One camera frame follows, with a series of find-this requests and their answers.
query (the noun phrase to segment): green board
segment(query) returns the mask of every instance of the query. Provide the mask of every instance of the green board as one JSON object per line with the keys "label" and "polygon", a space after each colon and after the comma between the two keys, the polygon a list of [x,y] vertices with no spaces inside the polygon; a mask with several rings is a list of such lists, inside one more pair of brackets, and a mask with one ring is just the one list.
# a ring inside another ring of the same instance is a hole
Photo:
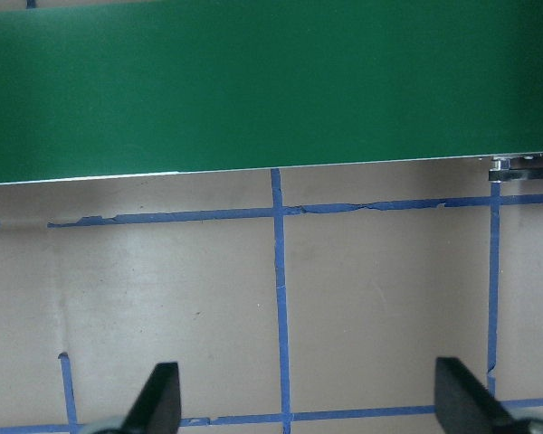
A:
{"label": "green board", "polygon": [[0,183],[543,151],[543,0],[0,14]]}

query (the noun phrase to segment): blue painter's tape line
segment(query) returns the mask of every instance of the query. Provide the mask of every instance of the blue painter's tape line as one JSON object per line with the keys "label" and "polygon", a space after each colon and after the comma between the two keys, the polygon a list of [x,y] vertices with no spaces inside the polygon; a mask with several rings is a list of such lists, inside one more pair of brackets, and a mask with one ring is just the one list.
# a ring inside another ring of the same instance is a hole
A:
{"label": "blue painter's tape line", "polygon": [[212,420],[212,425],[243,425],[246,423],[273,423],[282,421],[282,414],[254,414],[252,416],[224,416]]}
{"label": "blue painter's tape line", "polygon": [[211,425],[209,418],[181,419],[182,427],[206,427],[208,425]]}
{"label": "blue painter's tape line", "polygon": [[523,194],[519,196],[501,196],[501,205],[529,205],[543,203],[543,194]]}
{"label": "blue painter's tape line", "polygon": [[489,247],[489,330],[487,341],[487,388],[497,391],[497,332],[499,321],[500,184],[491,184],[491,242]]}
{"label": "blue painter's tape line", "polygon": [[0,428],[0,434],[39,434],[44,432],[70,432],[68,425],[32,425]]}
{"label": "blue painter's tape line", "polygon": [[399,211],[422,210],[426,208],[456,208],[463,206],[487,206],[491,203],[490,197],[461,197],[443,199],[422,199],[413,201],[391,201],[374,203],[326,203],[301,206],[287,206],[286,215],[299,214],[329,214],[334,212],[352,212],[358,210]]}
{"label": "blue painter's tape line", "polygon": [[119,214],[110,218],[103,218],[96,215],[92,217],[82,217],[77,222],[72,223],[48,223],[47,227],[54,229],[78,226],[107,226],[112,224],[200,222],[206,220],[256,219],[260,217],[272,217],[272,215],[272,208]]}
{"label": "blue painter's tape line", "polygon": [[291,432],[290,346],[288,337],[288,298],[285,275],[285,235],[283,231],[283,198],[280,169],[271,170],[273,228],[275,238],[275,280],[278,304],[278,337],[280,347],[281,414],[283,434]]}
{"label": "blue painter's tape line", "polygon": [[64,386],[64,400],[66,402],[66,417],[69,421],[71,434],[75,434],[79,430],[76,417],[76,405],[74,403],[74,390],[72,388],[72,368],[71,359],[66,353],[58,356],[61,361],[62,369],[62,384]]}
{"label": "blue painter's tape line", "polygon": [[329,420],[329,419],[357,419],[357,418],[381,418],[386,416],[409,416],[415,414],[432,414],[433,405],[414,407],[386,407],[382,409],[362,410],[334,410],[334,411],[310,411],[294,413],[293,420]]}
{"label": "blue painter's tape line", "polygon": [[508,409],[521,409],[527,407],[543,407],[543,398],[529,400],[510,400],[503,401],[502,404]]}

